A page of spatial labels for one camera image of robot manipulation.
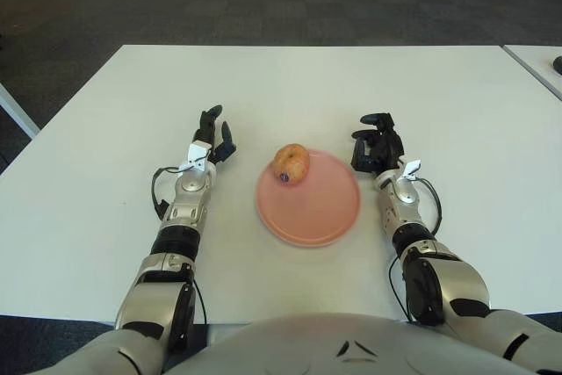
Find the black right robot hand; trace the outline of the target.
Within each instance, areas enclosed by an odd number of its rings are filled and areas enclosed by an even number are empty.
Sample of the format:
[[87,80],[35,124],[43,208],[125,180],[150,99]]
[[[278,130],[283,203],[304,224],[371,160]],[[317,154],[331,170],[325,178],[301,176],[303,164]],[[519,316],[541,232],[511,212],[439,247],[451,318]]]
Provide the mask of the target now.
[[390,113],[364,115],[360,122],[371,129],[355,131],[351,167],[355,171],[379,175],[390,169],[397,169],[399,159],[404,155],[401,138],[394,130]]

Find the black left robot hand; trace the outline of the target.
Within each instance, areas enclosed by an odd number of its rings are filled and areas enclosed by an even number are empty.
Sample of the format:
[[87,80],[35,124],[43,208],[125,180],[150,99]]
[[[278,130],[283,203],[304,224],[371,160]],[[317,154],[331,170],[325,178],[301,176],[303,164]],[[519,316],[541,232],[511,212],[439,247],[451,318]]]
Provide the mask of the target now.
[[222,142],[215,146],[215,124],[222,113],[222,105],[215,105],[207,111],[202,111],[199,119],[199,128],[194,134],[194,141],[203,141],[211,147],[207,161],[212,164],[226,161],[237,149],[233,142],[230,127],[226,121],[222,122],[220,131]]

